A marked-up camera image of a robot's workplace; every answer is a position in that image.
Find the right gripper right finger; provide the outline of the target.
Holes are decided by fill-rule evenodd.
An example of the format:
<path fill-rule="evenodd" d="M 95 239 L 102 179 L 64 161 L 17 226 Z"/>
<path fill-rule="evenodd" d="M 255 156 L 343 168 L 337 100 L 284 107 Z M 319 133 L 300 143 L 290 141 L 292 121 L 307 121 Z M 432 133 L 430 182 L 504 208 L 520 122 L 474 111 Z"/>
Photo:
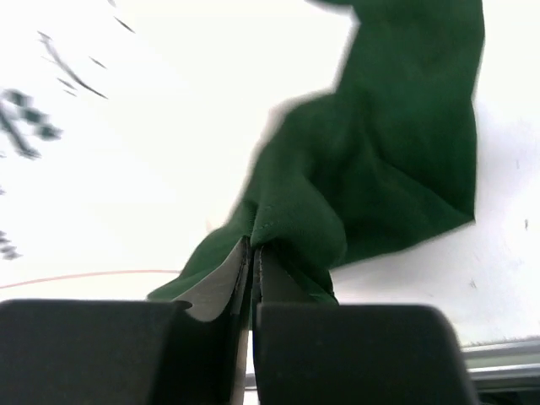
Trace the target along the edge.
<path fill-rule="evenodd" d="M 428 305 L 312 302 L 256 251 L 253 348 L 263 404 L 475 404 L 456 334 Z"/>

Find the white and green raglan t-shirt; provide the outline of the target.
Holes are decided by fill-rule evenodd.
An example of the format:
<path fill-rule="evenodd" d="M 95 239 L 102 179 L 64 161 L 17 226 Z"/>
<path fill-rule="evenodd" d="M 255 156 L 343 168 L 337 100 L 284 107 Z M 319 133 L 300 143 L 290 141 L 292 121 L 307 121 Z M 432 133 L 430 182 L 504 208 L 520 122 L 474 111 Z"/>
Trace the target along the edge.
<path fill-rule="evenodd" d="M 4 1 L 1 284 L 246 237 L 331 271 L 470 224 L 479 1 Z"/>

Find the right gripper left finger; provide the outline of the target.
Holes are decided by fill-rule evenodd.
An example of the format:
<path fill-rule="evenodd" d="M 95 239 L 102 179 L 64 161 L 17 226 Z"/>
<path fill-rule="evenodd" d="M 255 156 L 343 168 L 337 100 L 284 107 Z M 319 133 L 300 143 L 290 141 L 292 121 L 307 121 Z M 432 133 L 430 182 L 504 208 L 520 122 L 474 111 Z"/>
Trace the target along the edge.
<path fill-rule="evenodd" d="M 170 302 L 3 302 L 2 403 L 242 403 L 251 259 L 239 240 Z"/>

